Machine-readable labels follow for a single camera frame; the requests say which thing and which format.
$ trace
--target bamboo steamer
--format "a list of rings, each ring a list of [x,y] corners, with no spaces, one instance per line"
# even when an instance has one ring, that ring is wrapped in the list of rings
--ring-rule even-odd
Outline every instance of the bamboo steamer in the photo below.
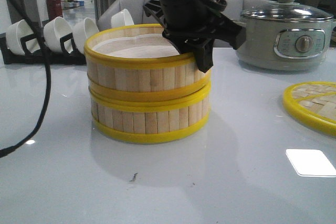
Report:
[[[105,135],[131,143],[163,143],[198,131],[209,115],[210,82],[193,94],[158,102],[106,98],[92,89],[93,122]]]
[[[192,53],[179,55],[162,31],[159,24],[142,24],[90,37],[84,46],[90,89],[122,101],[156,102],[184,97],[209,83],[210,71],[199,71]]]

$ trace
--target cup drying rack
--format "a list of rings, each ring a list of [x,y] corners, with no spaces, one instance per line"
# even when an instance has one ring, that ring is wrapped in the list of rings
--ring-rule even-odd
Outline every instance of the cup drying rack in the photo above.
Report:
[[[24,36],[20,39],[20,43],[22,45],[22,49],[24,51],[24,55],[16,55],[11,52],[6,43],[6,34],[0,35],[0,49],[2,52],[2,57],[4,60],[4,64],[13,64],[13,63],[21,63],[21,64],[43,64],[45,62],[44,56],[42,54],[41,49],[38,49],[34,52],[30,52],[27,49],[27,42],[30,40],[36,39],[35,34],[30,34]],[[72,51],[68,52],[65,49],[65,42],[71,41]],[[62,49],[62,53],[57,53],[51,51],[47,46],[47,57],[49,58],[50,64],[60,64],[60,65],[85,65],[86,60],[85,56],[77,49],[74,41],[74,37],[72,33],[69,33],[60,38],[60,45]]]

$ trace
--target gray chair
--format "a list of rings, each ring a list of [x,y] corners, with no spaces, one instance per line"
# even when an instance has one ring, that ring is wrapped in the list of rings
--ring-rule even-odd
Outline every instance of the gray chair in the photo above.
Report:
[[[134,21],[134,24],[157,23],[152,17],[147,17],[142,6],[149,0],[116,0],[98,19],[97,26],[100,31],[111,28],[111,17],[123,9],[127,9]]]
[[[97,22],[100,31],[111,28],[111,17],[123,9],[127,9],[134,21],[134,24],[150,24],[157,23],[152,17],[146,17],[142,6],[149,0],[116,0],[104,13]],[[242,10],[253,7],[265,5],[267,3],[274,3],[271,0],[226,0],[227,6],[223,14],[230,19],[238,20]],[[214,47],[230,47],[229,43],[215,40]]]

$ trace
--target robotic arm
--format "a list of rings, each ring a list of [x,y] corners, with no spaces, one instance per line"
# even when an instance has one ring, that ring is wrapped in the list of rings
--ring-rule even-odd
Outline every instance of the robotic arm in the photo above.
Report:
[[[199,70],[206,72],[213,65],[215,39],[234,49],[245,41],[245,28],[221,13],[225,7],[224,0],[159,0],[149,1],[144,10],[163,26],[163,37],[179,53],[193,52]]]

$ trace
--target white table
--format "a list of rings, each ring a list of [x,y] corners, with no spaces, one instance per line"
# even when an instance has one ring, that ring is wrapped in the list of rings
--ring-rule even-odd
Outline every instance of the white table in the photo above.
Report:
[[[294,83],[335,81],[336,50],[305,72],[247,66],[229,48],[214,49],[214,64],[209,122],[159,145],[102,135],[86,67],[52,66],[35,143],[0,159],[0,222],[335,223],[336,178],[299,176],[286,150],[320,150],[336,166],[336,140],[291,118],[281,96]],[[0,63],[0,87],[4,148],[35,125],[44,68]]]

